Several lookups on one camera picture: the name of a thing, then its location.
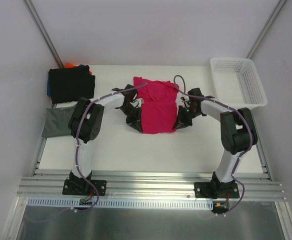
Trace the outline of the pink t shirt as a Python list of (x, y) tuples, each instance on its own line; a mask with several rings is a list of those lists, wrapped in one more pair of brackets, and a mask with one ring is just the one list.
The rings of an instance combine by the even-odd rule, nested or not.
[(170, 81), (148, 80), (135, 76), (133, 85), (139, 87), (138, 98), (141, 104), (141, 128), (144, 134), (173, 133), (178, 115), (177, 94), (174, 83)]

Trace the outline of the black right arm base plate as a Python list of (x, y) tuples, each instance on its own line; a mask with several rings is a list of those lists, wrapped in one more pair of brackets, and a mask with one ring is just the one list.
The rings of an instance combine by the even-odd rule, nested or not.
[(212, 182), (195, 182), (194, 194), (196, 198), (207, 198), (213, 200), (240, 198), (238, 185), (234, 180), (217, 185)]

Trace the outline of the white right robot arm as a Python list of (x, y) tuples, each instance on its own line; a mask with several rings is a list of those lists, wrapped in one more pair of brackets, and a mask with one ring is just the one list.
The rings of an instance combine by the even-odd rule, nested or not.
[(178, 107), (173, 129), (192, 126), (198, 116), (219, 121), (224, 152), (210, 182), (196, 182), (195, 191), (204, 198), (226, 198), (238, 187), (235, 173), (243, 156), (258, 142), (252, 113), (249, 108), (235, 109), (212, 98), (191, 97)]

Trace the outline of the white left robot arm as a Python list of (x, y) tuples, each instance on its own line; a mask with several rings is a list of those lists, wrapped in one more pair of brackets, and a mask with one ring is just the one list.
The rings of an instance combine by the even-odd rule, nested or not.
[(138, 88), (128, 84), (124, 89), (114, 88), (100, 98), (82, 97), (75, 105), (68, 128), (75, 140), (74, 166), (69, 180), (79, 194), (86, 194), (91, 188), (93, 141), (100, 133), (103, 116), (115, 109), (126, 116), (126, 124), (142, 133), (142, 103), (137, 99)]

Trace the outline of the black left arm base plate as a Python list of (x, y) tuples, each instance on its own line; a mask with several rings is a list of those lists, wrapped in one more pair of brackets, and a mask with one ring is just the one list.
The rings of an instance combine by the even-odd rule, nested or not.
[[(95, 186), (96, 190), (93, 191), (93, 195), (105, 196), (107, 189), (106, 180), (96, 180), (91, 179), (90, 182)], [(81, 179), (79, 182), (75, 183), (70, 179), (64, 181), (64, 186), (62, 189), (62, 194), (66, 196), (89, 196), (93, 190), (91, 184), (87, 183), (85, 180)]]

